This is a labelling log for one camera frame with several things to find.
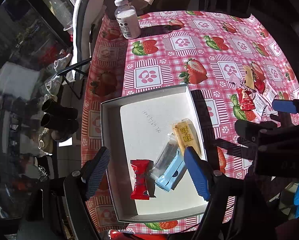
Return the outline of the pink strawberry tablecloth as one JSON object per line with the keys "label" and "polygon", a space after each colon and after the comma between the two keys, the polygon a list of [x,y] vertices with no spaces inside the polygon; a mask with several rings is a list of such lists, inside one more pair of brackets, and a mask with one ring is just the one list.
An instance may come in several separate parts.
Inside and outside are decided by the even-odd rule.
{"label": "pink strawberry tablecloth", "polygon": [[240,109],[231,74],[245,78],[243,65],[268,82],[278,99],[299,99],[299,83],[283,51],[254,17],[238,18],[201,11],[152,12],[139,17],[145,35],[136,40],[119,36],[115,20],[104,17],[96,41],[85,92],[82,117],[82,161],[101,147],[101,103],[119,96],[187,84],[205,97],[210,117],[205,134],[231,143],[220,146],[221,169],[227,176],[252,175],[251,161],[243,155],[234,130],[236,120],[261,120],[254,110]]}

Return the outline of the folding chair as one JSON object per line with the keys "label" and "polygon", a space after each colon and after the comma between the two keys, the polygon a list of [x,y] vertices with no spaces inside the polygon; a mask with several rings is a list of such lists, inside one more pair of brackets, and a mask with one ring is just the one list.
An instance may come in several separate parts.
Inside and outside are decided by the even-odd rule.
{"label": "folding chair", "polygon": [[74,5],[72,58],[64,69],[57,72],[57,75],[78,99],[82,97],[83,92],[77,94],[72,83],[88,77],[95,42],[106,10],[104,1],[76,0]]}

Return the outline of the red candy wrapper in box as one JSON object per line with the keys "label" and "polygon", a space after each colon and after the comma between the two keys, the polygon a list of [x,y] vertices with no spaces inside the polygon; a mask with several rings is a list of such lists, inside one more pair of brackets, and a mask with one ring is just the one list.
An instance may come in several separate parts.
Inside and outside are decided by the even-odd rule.
{"label": "red candy wrapper in box", "polygon": [[155,198],[154,180],[148,175],[153,167],[153,161],[148,159],[133,159],[131,167],[134,171],[134,188],[131,193],[132,200],[150,200]]}

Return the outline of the yellow rice cracker packet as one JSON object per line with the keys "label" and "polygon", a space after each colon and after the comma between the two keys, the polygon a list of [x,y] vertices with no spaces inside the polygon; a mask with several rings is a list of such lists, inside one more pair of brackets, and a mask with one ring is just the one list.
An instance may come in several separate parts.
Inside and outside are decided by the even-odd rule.
{"label": "yellow rice cracker packet", "polygon": [[203,157],[196,129],[190,119],[183,119],[172,125],[173,133],[178,142],[180,152],[184,155],[188,147],[193,147],[200,159]]}

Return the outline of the clear silver snack packet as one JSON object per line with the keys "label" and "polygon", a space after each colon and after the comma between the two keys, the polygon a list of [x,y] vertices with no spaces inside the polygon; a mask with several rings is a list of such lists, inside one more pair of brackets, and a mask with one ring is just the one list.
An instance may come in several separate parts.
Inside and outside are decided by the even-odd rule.
{"label": "clear silver snack packet", "polygon": [[163,147],[160,155],[154,162],[151,170],[148,171],[148,175],[153,180],[158,180],[164,172],[167,170],[174,157],[177,155],[178,142],[173,133],[167,135],[168,141]]}

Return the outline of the light blue snack packet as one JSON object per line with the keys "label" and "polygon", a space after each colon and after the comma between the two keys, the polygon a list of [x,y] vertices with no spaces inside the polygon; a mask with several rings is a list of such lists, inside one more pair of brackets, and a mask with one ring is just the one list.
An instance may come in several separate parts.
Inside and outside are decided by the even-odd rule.
{"label": "light blue snack packet", "polygon": [[184,157],[178,148],[176,150],[176,155],[168,165],[164,173],[155,180],[155,184],[162,190],[169,192],[174,190],[179,181],[181,180],[184,172],[186,171],[186,166],[184,162]]}

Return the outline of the white cranberry snack packet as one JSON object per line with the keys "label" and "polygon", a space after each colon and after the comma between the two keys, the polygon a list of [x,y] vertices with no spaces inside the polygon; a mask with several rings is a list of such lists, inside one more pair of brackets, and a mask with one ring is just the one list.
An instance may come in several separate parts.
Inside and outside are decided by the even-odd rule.
{"label": "white cranberry snack packet", "polygon": [[258,93],[255,93],[252,101],[255,106],[254,112],[256,116],[261,120],[264,110],[267,107],[267,103]]}

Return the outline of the pink snack stick packet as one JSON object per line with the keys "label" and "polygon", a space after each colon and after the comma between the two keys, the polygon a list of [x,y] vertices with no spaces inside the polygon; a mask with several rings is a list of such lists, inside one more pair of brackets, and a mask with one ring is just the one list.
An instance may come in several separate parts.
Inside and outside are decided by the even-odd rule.
{"label": "pink snack stick packet", "polygon": [[246,86],[244,82],[244,80],[241,80],[235,74],[231,74],[229,77],[229,83],[234,85],[236,88],[241,88],[243,90],[246,90],[248,93],[253,93],[254,90]]}

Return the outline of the red foil candy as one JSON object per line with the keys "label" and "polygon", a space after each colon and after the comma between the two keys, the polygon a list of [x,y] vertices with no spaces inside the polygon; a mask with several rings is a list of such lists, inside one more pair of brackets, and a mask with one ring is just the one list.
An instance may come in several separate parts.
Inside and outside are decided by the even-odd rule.
{"label": "red foil candy", "polygon": [[238,100],[240,109],[243,111],[250,111],[255,109],[255,105],[249,96],[249,92],[245,89],[237,88]]}

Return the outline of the gold snack packet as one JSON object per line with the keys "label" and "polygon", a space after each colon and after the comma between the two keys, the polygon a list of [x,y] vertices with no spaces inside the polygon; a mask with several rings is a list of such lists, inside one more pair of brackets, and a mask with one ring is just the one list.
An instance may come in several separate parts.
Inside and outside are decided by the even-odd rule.
{"label": "gold snack packet", "polygon": [[254,76],[253,72],[250,66],[243,65],[244,71],[245,71],[245,85],[246,87],[249,87],[252,90],[255,90],[254,85]]}

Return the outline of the white cardboard box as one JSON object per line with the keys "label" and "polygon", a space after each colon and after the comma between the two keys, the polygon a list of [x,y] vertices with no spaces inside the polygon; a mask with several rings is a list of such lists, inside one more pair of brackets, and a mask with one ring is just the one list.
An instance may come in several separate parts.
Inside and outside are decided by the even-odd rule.
{"label": "white cardboard box", "polygon": [[204,140],[196,107],[187,85],[158,88],[101,103],[102,144],[111,153],[107,168],[109,189],[120,222],[149,223],[179,220],[204,213],[207,201],[199,196],[185,172],[174,190],[166,192],[149,179],[150,200],[132,200],[135,174],[132,159],[154,163],[168,142],[172,126],[192,121],[202,159]]}

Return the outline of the small red snack packet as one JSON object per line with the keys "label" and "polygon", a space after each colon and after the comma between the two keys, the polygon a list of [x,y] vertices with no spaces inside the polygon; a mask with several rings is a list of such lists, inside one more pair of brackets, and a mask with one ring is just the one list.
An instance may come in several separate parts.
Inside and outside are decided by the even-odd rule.
{"label": "small red snack packet", "polygon": [[265,91],[265,83],[262,81],[258,76],[254,78],[254,86],[256,87],[256,90],[263,94]]}

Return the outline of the white plastic bottle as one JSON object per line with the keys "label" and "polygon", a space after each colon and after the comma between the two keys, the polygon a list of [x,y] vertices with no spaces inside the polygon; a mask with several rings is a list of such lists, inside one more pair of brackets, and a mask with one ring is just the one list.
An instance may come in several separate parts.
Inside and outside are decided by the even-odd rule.
{"label": "white plastic bottle", "polygon": [[135,7],[129,5],[128,0],[115,0],[117,6],[114,12],[124,38],[131,40],[141,35],[141,28]]}

